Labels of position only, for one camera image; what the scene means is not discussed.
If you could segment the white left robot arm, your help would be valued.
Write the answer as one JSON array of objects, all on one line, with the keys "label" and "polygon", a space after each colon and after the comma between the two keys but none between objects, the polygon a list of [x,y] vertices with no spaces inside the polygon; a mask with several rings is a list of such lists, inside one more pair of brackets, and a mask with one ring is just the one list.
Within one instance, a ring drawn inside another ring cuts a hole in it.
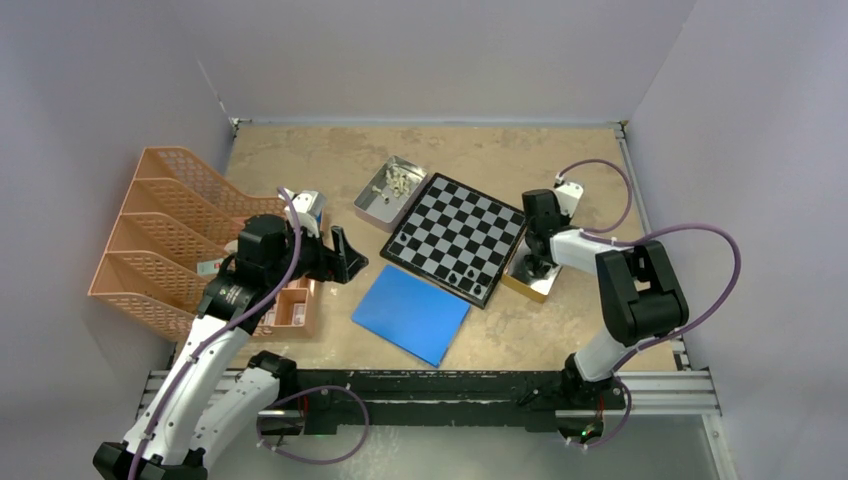
[{"label": "white left robot arm", "polygon": [[345,284],[367,258],[344,231],[304,226],[308,215],[249,218],[218,274],[205,287],[189,336],[163,386],[119,442],[104,442],[93,466],[104,479],[205,479],[234,437],[266,407],[284,409],[302,396],[297,365],[268,351],[251,358],[236,384],[211,399],[236,354],[279,291],[302,277]]}]

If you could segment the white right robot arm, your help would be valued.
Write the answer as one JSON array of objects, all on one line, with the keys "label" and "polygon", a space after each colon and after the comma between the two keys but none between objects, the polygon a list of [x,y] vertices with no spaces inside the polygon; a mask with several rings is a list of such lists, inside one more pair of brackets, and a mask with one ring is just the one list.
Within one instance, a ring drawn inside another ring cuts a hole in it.
[{"label": "white right robot arm", "polygon": [[567,358],[561,381],[564,399],[584,407],[599,396],[625,355],[685,325],[688,304],[660,242],[621,246],[591,240],[569,224],[552,190],[526,191],[522,204],[529,248],[520,261],[523,275],[536,280],[571,267],[597,278],[604,327]]}]

